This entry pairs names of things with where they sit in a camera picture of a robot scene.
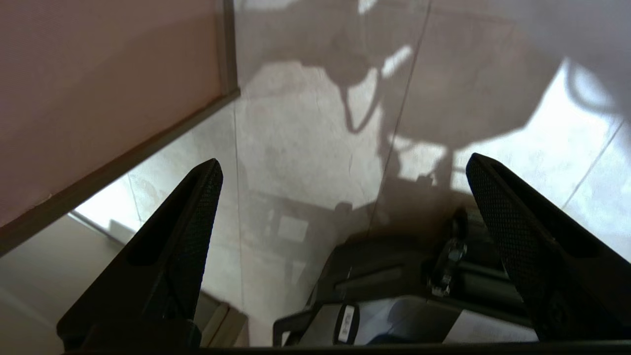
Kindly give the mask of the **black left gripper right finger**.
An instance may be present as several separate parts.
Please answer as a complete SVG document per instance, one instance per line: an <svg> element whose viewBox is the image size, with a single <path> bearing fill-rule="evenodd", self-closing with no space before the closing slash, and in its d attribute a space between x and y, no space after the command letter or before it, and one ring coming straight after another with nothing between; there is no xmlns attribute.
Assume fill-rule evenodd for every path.
<svg viewBox="0 0 631 355"><path fill-rule="evenodd" d="M474 153L466 177L541 341L630 338L629 261L498 160Z"/></svg>

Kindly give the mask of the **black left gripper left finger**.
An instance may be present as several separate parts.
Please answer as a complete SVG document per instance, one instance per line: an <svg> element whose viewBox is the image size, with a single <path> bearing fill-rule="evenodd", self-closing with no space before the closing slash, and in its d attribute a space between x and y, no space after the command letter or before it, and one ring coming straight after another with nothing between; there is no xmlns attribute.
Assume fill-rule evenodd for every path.
<svg viewBox="0 0 631 355"><path fill-rule="evenodd" d="M57 323L66 349L197 349L193 319L218 209L218 160L194 167Z"/></svg>

